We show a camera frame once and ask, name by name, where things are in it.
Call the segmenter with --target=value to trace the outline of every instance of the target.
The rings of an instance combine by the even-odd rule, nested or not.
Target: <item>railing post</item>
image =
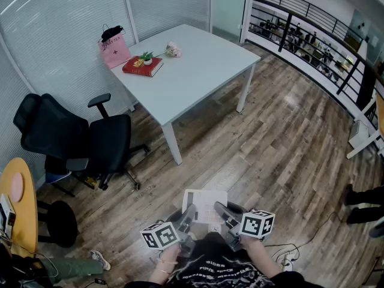
[[[286,41],[286,37],[287,37],[287,33],[288,33],[288,30],[289,30],[289,26],[290,26],[290,21],[292,19],[292,14],[289,14],[288,15],[288,19],[286,21],[286,28],[284,29],[284,33],[283,33],[283,37],[281,38],[281,41],[280,41],[280,46],[278,47],[278,51],[281,52],[282,49],[283,49],[283,46],[284,46],[284,43]]]
[[[352,74],[353,72],[356,70],[356,68],[358,67],[360,63],[360,60],[357,60],[356,63],[354,63],[354,65],[352,66],[352,69],[350,70],[348,76],[346,77],[346,79],[344,80],[344,82],[341,84],[341,86],[339,87],[338,91],[336,92],[336,94],[340,94],[341,91],[343,90],[343,88],[347,85],[349,79],[352,77]]]

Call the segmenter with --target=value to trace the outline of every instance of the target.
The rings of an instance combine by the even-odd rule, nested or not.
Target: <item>pink paper bag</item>
[[[116,34],[105,42],[98,42],[101,57],[109,69],[124,63],[131,58],[130,50],[125,45],[121,33]]]

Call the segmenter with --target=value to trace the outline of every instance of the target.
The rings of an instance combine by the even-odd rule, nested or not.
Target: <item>potted plant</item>
[[[139,56],[139,59],[143,60],[145,65],[151,65],[152,58],[153,58],[153,51],[151,53],[144,52],[142,55]]]

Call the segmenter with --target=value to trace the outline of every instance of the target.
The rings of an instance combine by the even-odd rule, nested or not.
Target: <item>small green plant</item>
[[[153,51],[151,53],[144,52],[142,55],[139,56],[139,59],[144,60],[144,61],[149,61],[153,57],[154,57],[153,56]]]

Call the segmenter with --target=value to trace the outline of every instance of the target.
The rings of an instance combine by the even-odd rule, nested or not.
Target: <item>chair armrest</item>
[[[88,158],[77,158],[77,159],[68,159],[67,160],[67,170],[72,172],[79,172],[85,170],[88,165]]]
[[[110,93],[106,93],[91,99],[88,103],[88,107],[97,106],[98,104],[106,103],[110,100]]]

